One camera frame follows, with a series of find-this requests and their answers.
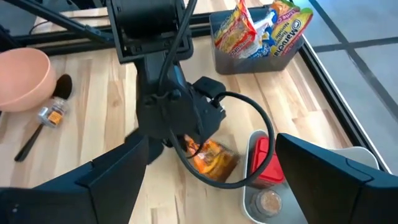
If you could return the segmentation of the red-lidded spice container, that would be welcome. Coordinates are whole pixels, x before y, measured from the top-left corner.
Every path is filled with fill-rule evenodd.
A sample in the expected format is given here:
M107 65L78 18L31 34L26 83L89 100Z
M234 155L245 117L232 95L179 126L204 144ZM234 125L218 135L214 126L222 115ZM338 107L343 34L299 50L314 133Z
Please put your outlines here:
M254 145L252 155L250 156L250 174L257 170L261 165L265 157L267 156L269 149L269 138L267 136L260 136ZM257 177L252 185L262 189L266 187L272 187L273 185L278 185L283 183L285 179L284 173L280 166L277 154L274 152L271 161L268 163L265 170Z

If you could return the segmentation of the peach bowl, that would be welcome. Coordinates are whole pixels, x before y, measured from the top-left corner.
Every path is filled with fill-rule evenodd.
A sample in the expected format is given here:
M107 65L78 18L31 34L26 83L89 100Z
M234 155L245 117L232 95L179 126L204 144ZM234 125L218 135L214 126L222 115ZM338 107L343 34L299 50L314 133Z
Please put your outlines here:
M34 48L0 53L0 111L20 112L52 96L57 75L49 57Z

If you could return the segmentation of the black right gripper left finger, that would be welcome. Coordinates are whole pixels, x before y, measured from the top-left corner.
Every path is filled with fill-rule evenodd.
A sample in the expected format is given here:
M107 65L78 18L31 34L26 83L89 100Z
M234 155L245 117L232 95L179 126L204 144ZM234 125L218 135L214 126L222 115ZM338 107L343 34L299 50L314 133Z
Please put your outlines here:
M128 224L144 178L149 141L137 132L92 160L92 169L77 180L88 189L97 224Z

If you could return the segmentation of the small cork-topped spice jar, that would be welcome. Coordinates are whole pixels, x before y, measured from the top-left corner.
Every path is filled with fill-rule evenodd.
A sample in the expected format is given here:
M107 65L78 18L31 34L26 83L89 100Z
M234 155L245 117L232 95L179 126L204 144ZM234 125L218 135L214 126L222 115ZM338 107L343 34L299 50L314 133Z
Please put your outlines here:
M263 189L251 197L249 207L256 214L265 217L274 217L282 209L282 199L275 191Z

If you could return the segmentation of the red yellow ramen packet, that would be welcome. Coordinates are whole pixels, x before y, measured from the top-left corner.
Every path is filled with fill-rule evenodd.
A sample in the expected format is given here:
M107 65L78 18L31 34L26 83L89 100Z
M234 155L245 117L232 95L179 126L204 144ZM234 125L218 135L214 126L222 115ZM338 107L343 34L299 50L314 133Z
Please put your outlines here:
M232 13L223 21L215 32L215 47L230 55L238 57L239 54L254 42L257 32L248 8L246 0L239 0Z

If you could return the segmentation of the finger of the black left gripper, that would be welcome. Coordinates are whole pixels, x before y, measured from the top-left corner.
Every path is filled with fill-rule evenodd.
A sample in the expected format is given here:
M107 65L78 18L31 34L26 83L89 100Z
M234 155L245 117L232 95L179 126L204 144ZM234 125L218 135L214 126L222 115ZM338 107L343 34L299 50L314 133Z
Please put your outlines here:
M153 163L163 152L165 147L164 139L149 138L148 164Z
M186 137L186 145L188 149L198 149L200 146L205 147L207 141L202 141L201 139L193 139L190 136Z

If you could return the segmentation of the black spoon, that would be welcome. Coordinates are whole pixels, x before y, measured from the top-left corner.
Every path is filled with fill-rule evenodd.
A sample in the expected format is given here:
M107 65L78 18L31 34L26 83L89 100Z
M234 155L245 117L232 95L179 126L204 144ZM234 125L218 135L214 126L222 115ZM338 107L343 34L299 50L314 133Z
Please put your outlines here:
M72 93L72 86L73 86L73 84L72 84L71 76L67 75L67 74L62 75L57 80L55 90L52 93L52 96L50 98L60 97L65 100L68 100L68 98L70 97L70 95ZM32 149L35 141L37 140L37 138L44 126L45 125L40 122L40 124L38 125L37 129L34 131L32 136L26 141L26 143L20 149L18 154L15 156L14 160L16 162L22 162L25 160L25 158L30 153L30 150Z

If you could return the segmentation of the dark grey translucent bin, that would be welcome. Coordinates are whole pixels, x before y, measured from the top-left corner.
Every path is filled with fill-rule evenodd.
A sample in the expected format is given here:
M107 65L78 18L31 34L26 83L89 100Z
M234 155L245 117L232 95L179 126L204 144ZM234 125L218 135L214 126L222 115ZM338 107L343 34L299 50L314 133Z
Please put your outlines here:
M263 58L232 58L226 53L218 50L214 44L215 32L220 28L222 22L232 13L232 10L216 11L210 14L211 46L213 50L213 61L215 70L222 75L233 75L239 73L279 72L286 68L296 53L304 44L303 35L295 43L292 50L286 55L279 57Z

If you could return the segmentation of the white bin holding spices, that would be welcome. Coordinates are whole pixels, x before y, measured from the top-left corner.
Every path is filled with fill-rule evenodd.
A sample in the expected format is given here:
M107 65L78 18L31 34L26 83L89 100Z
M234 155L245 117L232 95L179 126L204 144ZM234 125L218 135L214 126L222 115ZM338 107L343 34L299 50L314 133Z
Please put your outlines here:
M379 168L376 157L366 148L353 146L332 151L369 167ZM252 196L260 190L248 185L242 188L241 211L248 220L254 224L308 224L287 181L272 186L271 190L282 200L282 208L277 215L267 218L259 212L252 211L250 207Z

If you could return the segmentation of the small orange-label spice jar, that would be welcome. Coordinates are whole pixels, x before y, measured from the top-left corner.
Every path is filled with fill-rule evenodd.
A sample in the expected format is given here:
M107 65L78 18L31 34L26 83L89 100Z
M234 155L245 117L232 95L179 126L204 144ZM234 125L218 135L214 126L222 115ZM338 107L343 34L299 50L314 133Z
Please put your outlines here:
M67 112L67 101L60 97L53 97L43 105L37 114L38 120L45 126L56 128Z

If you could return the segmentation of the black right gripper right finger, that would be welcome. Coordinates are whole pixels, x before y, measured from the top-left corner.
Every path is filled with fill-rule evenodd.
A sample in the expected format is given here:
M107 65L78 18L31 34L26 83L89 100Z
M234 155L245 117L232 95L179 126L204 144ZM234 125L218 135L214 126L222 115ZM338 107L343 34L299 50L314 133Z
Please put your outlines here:
M286 133L275 151L308 224L398 224L398 176Z

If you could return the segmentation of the brown spice pouch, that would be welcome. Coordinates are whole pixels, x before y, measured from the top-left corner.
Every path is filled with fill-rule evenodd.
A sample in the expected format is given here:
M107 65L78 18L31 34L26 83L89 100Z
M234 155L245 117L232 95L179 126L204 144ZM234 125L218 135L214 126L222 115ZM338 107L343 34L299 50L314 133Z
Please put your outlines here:
M237 152L212 139L208 139L195 156L200 145L189 136L184 137L183 143L183 149L188 151L188 161L195 170L217 182L225 183L241 158Z

